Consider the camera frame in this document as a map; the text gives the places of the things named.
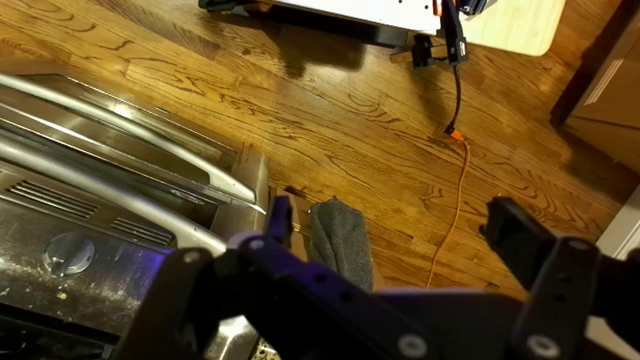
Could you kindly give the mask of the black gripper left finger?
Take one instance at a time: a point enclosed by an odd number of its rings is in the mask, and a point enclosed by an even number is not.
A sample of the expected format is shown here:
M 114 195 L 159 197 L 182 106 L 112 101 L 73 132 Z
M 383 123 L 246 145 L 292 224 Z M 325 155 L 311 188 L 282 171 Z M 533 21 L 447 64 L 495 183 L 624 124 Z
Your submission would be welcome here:
M 265 236 L 282 246 L 289 246 L 292 205 L 287 197 L 276 197 L 270 208 Z

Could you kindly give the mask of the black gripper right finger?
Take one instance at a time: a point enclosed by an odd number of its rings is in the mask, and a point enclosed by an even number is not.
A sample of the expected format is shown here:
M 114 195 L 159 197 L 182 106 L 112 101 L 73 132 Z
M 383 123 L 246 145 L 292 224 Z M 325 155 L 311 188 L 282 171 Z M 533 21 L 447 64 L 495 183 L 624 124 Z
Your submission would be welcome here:
M 488 203 L 479 235 L 526 291 L 533 287 L 556 244 L 556 236 L 507 197 Z

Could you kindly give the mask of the white robot base platform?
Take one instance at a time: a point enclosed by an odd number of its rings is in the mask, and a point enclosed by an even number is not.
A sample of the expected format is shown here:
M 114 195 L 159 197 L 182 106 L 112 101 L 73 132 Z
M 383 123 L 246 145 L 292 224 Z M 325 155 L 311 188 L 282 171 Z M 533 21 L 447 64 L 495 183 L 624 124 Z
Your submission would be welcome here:
M 469 44 L 542 57 L 553 41 L 563 4 L 566 0 L 485 0 L 484 11 L 460 14 L 460 22 Z M 293 9 L 435 35 L 443 0 L 197 0 L 197 7 L 209 12 L 226 12 L 235 7 L 256 7 L 257 11 Z

